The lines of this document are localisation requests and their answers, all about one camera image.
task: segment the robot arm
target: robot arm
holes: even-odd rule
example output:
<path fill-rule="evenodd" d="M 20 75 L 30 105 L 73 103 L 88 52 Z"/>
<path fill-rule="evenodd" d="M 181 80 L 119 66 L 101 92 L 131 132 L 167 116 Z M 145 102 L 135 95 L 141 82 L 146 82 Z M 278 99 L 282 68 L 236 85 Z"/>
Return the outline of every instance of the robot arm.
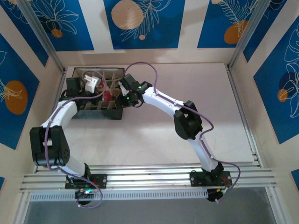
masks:
<path fill-rule="evenodd" d="M 149 87 L 143 94 L 144 102 L 147 104 L 151 104 L 151 105 L 159 108 L 160 110 L 164 111 L 165 113 L 169 114 L 170 116 L 174 117 L 176 131 L 177 131 L 178 135 L 181 135 L 180 137 L 183 137 L 184 136 L 183 133 L 179 134 L 180 131 L 184 132 L 182 130 L 183 128 L 182 128 L 180 121 L 184 122 L 186 117 L 185 117 L 185 115 L 183 115 L 183 117 L 180 117 L 181 113 L 179 114 L 178 112 L 181 112 L 180 110 L 182 109 L 182 107 L 179 105 L 185 105 L 185 103 L 183 101 L 175 100 L 158 90 L 157 90 L 157 93 L 158 94 L 156 94 L 154 92 L 154 87 Z M 200 120 L 200 122 L 197 123 L 197 125 L 199 126 L 197 129 L 202 130 L 201 120 Z M 210 156 L 207 154 L 207 152 L 203 149 L 203 146 L 201 145 L 201 142 L 199 140 L 200 134 L 201 134 L 201 132 L 198 132 L 195 135 L 195 139 L 188 138 L 187 141 L 193 147 L 196 155 L 198 156 L 200 163 L 201 163 L 201 167 L 204 170 L 211 172 L 212 170 L 214 170 L 217 167 L 218 163 L 216 161 L 212 160 L 210 158 Z"/>
<path fill-rule="evenodd" d="M 87 98 L 83 98 L 82 100 L 72 101 L 63 106 L 66 102 L 65 100 L 78 96 L 90 97 L 96 94 L 92 91 L 92 89 L 96 87 L 95 84 L 91 85 L 90 92 L 86 89 L 79 90 L 80 84 L 78 82 L 79 78 L 76 80 L 73 78 L 67 79 L 67 94 L 66 97 L 62 96 L 62 101 L 58 103 L 57 109 L 53 112 L 53 114 L 56 114 L 54 120 L 51 120 L 53 118 L 52 114 L 40 127 L 31 129 L 30 141 L 32 157 L 36 165 L 47 167 L 44 138 L 46 127 L 51 121 L 47 141 L 50 165 L 52 168 L 59 167 L 67 173 L 74 175 L 73 177 L 67 176 L 67 182 L 71 182 L 71 186 L 67 187 L 66 185 L 65 188 L 78 189 L 78 186 L 85 185 L 84 182 L 81 181 L 82 178 L 79 177 L 97 183 L 102 181 L 101 187 L 105 188 L 107 175 L 104 175 L 100 180 L 95 180 L 95 178 L 99 178 L 100 175 L 96 174 L 93 176 L 85 163 L 79 162 L 70 155 L 70 149 L 64 135 L 64 129 L 71 118 L 79 109 L 83 108 L 86 103 L 90 102 Z M 119 84 L 122 91 L 122 96 L 120 96 L 122 107 L 136 106 L 140 102 L 141 104 L 147 103 L 159 108 L 174 118 L 176 133 L 182 139 L 187 140 L 193 147 L 203 170 L 203 172 L 190 173 L 192 186 L 208 187 L 223 185 L 221 178 L 230 176 L 230 174 L 228 171 L 223 171 L 224 169 L 221 163 L 212 159 L 213 153 L 205 143 L 205 140 L 203 141 L 207 149 L 203 148 L 202 141 L 199 139 L 203 129 L 201 125 L 202 120 L 198 114 L 192 112 L 197 112 L 192 101 L 184 103 L 173 99 L 155 90 L 154 87 L 147 82 L 139 84 L 130 74 L 122 78 Z"/>

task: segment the cable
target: cable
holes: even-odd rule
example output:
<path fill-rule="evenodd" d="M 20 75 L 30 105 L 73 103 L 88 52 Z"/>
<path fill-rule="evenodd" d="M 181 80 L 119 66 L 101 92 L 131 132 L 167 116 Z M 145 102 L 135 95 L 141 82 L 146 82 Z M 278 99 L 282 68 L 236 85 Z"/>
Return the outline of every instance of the cable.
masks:
<path fill-rule="evenodd" d="M 46 127 L 45 138 L 44 138 L 44 148 L 45 148 L 45 157 L 46 157 L 47 167 L 48 167 L 49 170 L 60 170 L 62 173 L 66 174 L 66 175 L 68 175 L 68 176 L 72 176 L 72 177 L 74 177 L 74 178 L 80 179 L 80 180 L 82 180 L 82 181 L 85 181 L 85 182 L 87 182 L 87 183 L 93 185 L 93 186 L 100 192 L 100 194 L 101 194 L 101 199 L 100 199 L 100 201 L 99 201 L 96 205 L 94 205 L 94 206 L 90 206 L 90 207 L 83 206 L 83 205 L 79 204 L 79 198 L 76 200 L 76 202 L 77 202 L 77 204 L 78 204 L 78 207 L 80 207 L 80 208 L 84 208 L 84 209 L 93 209 L 93 208 L 98 207 L 98 206 L 102 203 L 102 200 L 103 200 L 103 193 L 102 193 L 101 189 L 99 188 L 99 186 L 96 185 L 94 182 L 92 182 L 92 181 L 90 181 L 90 180 L 88 180 L 88 179 L 85 179 L 85 178 L 83 178 L 83 177 L 81 177 L 81 176 L 76 176 L 76 175 L 70 174 L 70 173 L 64 171 L 63 169 L 61 169 L 60 167 L 52 168 L 51 165 L 50 165 L 50 161 L 49 161 L 49 151 L 48 151 L 48 134 L 49 134 L 49 129 L 50 129 L 51 123 L 53 122 L 53 119 L 57 116 L 57 114 L 59 113 L 59 111 L 60 111 L 65 105 L 67 105 L 67 104 L 68 104 L 69 102 L 71 102 L 71 101 L 75 101 L 75 100 L 78 100 L 78 99 L 96 99 L 96 98 L 99 98 L 100 96 L 102 96 L 103 93 L 105 92 L 106 87 L 107 87 L 107 82 L 106 82 L 105 78 L 103 77 L 103 75 L 102 75 L 101 73 L 97 72 L 97 71 L 94 71 L 94 70 L 88 70 L 88 71 L 85 71 L 85 72 L 82 74 L 82 77 L 84 77 L 84 75 L 85 75 L 86 73 L 88 73 L 88 72 L 95 72 L 95 73 L 99 74 L 99 75 L 102 77 L 102 79 L 103 79 L 103 81 L 104 81 L 104 84 L 105 84 L 103 92 L 101 92 L 99 95 L 96 95 L 96 96 L 93 96 L 93 97 L 75 97 L 75 98 L 69 99 L 69 100 L 67 100 L 65 103 L 63 103 L 62 106 L 60 106 L 59 108 L 57 108 L 57 110 L 54 112 L 53 116 L 50 118 L 50 121 L 48 122 L 48 125 L 47 125 L 47 127 Z"/>
<path fill-rule="evenodd" d="M 191 109 L 191 108 L 189 108 L 189 107 L 186 107 L 186 106 L 184 106 L 184 105 L 180 105 L 180 104 L 178 104 L 178 103 L 176 103 L 176 102 L 174 102 L 174 101 L 172 101 L 172 100 L 170 100 L 170 99 L 168 99 L 168 98 L 166 98 L 166 97 L 160 95 L 159 92 L 157 92 L 157 89 L 156 89 L 156 85 L 157 85 L 157 81 L 158 81 L 158 71 L 156 70 L 156 68 L 155 68 L 152 64 L 150 64 L 150 63 L 148 63 L 148 62 L 135 62 L 135 63 L 132 63 L 132 64 L 130 64 L 130 65 L 124 70 L 123 76 L 125 76 L 125 75 L 126 75 L 126 72 L 128 71 L 128 69 L 129 69 L 131 66 L 135 65 L 135 64 L 147 64 L 147 65 L 149 65 L 150 67 L 153 68 L 153 70 L 155 71 L 155 75 L 156 75 L 155 82 L 154 82 L 154 86 L 153 86 L 153 87 L 154 87 L 154 92 L 155 92 L 156 95 L 158 95 L 160 98 L 162 98 L 162 99 L 164 99 L 164 100 L 166 100 L 166 101 L 168 101 L 168 102 L 170 102 L 170 103 L 172 103 L 172 104 L 174 104 L 174 105 L 178 105 L 178 106 L 180 106 L 180 107 L 182 107 L 182 108 L 184 108 L 184 109 L 187 109 L 187 110 L 189 110 L 189 111 L 191 111 L 191 112 L 193 112 L 193 113 L 199 115 L 200 117 L 202 117 L 204 120 L 206 120 L 206 121 L 209 123 L 209 125 L 211 126 L 211 128 L 208 129 L 208 130 L 206 130 L 206 131 L 204 131 L 204 132 L 202 132 L 202 133 L 200 134 L 200 136 L 199 136 L 199 140 L 200 140 L 200 142 L 201 142 L 201 144 L 202 144 L 202 146 L 203 146 L 205 152 L 208 154 L 208 156 L 209 156 L 212 160 L 214 160 L 214 161 L 216 161 L 216 162 L 220 162 L 220 163 L 224 163 L 224 164 L 228 164 L 228 165 L 234 166 L 234 167 L 236 167 L 236 168 L 238 169 L 238 176 L 237 176 L 235 182 L 234 182 L 234 183 L 232 184 L 232 186 L 227 190 L 227 191 L 231 191 L 231 190 L 234 188 L 234 186 L 237 184 L 238 180 L 240 179 L 240 176 L 241 176 L 241 169 L 240 169 L 240 167 L 239 167 L 238 165 L 236 165 L 236 164 L 234 164 L 234 163 L 231 163 L 231 162 L 225 162 L 225 161 L 220 161 L 220 160 L 218 160 L 218 159 L 215 159 L 215 158 L 211 155 L 211 153 L 209 152 L 209 150 L 207 149 L 206 144 L 205 144 L 205 142 L 203 141 L 203 135 L 206 134 L 207 132 L 212 131 L 212 130 L 214 129 L 214 125 L 213 125 L 213 123 L 212 123 L 212 122 L 211 122 L 205 115 L 199 113 L 198 111 L 195 111 L 195 110 L 193 110 L 193 109 Z"/>

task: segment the white platform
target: white platform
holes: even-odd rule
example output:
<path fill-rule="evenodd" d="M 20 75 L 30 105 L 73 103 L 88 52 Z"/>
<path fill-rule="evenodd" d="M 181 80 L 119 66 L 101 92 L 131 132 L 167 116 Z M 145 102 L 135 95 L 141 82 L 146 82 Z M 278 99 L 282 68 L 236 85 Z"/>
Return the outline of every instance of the white platform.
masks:
<path fill-rule="evenodd" d="M 206 139 L 219 160 L 253 161 L 235 98 L 222 63 L 158 64 L 157 89 L 178 100 L 191 100 L 215 125 Z M 67 77 L 72 76 L 68 68 Z M 129 73 L 139 81 L 154 83 L 147 65 Z M 209 128 L 204 122 L 204 129 Z M 175 133 L 173 118 L 144 104 L 125 108 L 122 120 L 70 121 L 65 130 L 71 154 L 89 165 L 145 165 L 199 162 L 192 147 Z"/>

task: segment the metal frame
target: metal frame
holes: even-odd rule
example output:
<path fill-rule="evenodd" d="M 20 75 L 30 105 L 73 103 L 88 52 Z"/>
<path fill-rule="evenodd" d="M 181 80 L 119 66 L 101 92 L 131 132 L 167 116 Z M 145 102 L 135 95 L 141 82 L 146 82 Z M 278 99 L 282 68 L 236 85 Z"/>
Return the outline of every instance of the metal frame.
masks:
<path fill-rule="evenodd" d="M 253 163 L 239 163 L 242 175 L 236 187 L 272 187 L 276 186 L 271 169 L 260 168 L 254 154 Z M 190 185 L 189 173 L 201 171 L 196 164 L 166 164 L 147 166 L 89 166 L 91 173 L 105 173 L 107 189 L 122 190 L 170 190 L 193 189 Z M 233 166 L 224 166 L 236 178 L 238 170 Z M 39 168 L 35 174 L 26 174 L 21 192 L 53 192 L 72 191 L 64 189 L 65 175 Z"/>
<path fill-rule="evenodd" d="M 61 72 L 64 71 L 63 65 L 55 51 L 55 48 L 46 34 L 46 31 L 43 29 L 41 23 L 39 22 L 36 14 L 34 13 L 32 7 L 30 6 L 27 0 L 16 0 L 18 4 L 18 8 L 24 15 L 34 34 L 36 35 L 39 42 L 42 44 L 43 48 L 49 55 L 49 57 L 53 60 L 55 66 Z"/>
<path fill-rule="evenodd" d="M 232 69 L 237 62 L 238 58 L 244 51 L 246 45 L 248 44 L 249 40 L 251 39 L 255 29 L 257 28 L 261 18 L 263 17 L 263 14 L 265 13 L 266 9 L 268 8 L 271 0 L 260 0 L 255 8 L 255 10 L 252 13 L 252 16 L 250 17 L 248 24 L 243 31 L 243 34 L 237 43 L 237 46 L 235 48 L 235 51 L 228 63 L 228 67 Z"/>
<path fill-rule="evenodd" d="M 271 0 L 259 1 L 227 66 L 228 78 L 254 157 L 253 163 L 238 164 L 241 167 L 242 174 L 235 187 L 265 187 L 277 223 L 288 224 L 292 222 L 283 207 L 283 200 L 281 200 L 280 191 L 276 187 L 274 175 L 271 169 L 264 167 L 262 158 L 259 155 L 254 136 L 246 119 L 242 100 L 239 97 L 238 89 L 235 85 L 233 75 L 231 74 L 231 69 L 244 51 L 270 1 Z M 24 17 L 48 55 L 52 58 L 55 66 L 61 72 L 64 72 L 56 95 L 54 109 L 64 85 L 66 70 L 64 70 L 52 43 L 39 23 L 30 4 L 26 0 L 17 0 L 17 2 L 19 9 L 24 14 Z M 189 173 L 192 170 L 200 171 L 200 164 L 90 166 L 90 169 L 92 173 L 108 174 L 107 189 L 103 190 L 104 200 L 136 200 L 140 199 L 140 196 L 143 198 L 147 197 L 147 199 L 206 197 L 205 188 L 192 188 L 189 181 Z M 237 176 L 237 169 L 235 167 L 225 166 L 225 169 L 231 172 L 233 178 Z M 26 174 L 24 177 L 21 191 L 17 195 L 17 200 L 14 205 L 13 213 L 15 216 L 12 217 L 10 223 L 22 224 L 24 222 L 30 201 L 73 200 L 72 195 L 74 190 L 64 189 L 64 184 L 65 176 L 63 174 L 53 173 L 42 167 L 35 167 L 33 174 Z"/>

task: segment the pink object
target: pink object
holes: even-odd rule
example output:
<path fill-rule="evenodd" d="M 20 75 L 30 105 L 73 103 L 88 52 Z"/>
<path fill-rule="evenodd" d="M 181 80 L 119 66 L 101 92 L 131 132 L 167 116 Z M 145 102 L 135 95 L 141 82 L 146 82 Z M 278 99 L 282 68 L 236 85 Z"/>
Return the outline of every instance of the pink object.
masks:
<path fill-rule="evenodd" d="M 111 100 L 111 98 L 112 98 L 112 95 L 111 95 L 110 91 L 106 90 L 103 94 L 103 101 L 105 103 L 108 103 Z"/>
<path fill-rule="evenodd" d="M 99 89 L 103 89 L 103 88 L 104 88 L 104 85 L 105 85 L 105 84 L 104 84 L 104 82 L 103 82 L 103 80 L 102 80 L 102 81 L 100 82 L 100 84 L 99 84 L 99 87 L 98 87 L 98 88 L 99 88 Z"/>

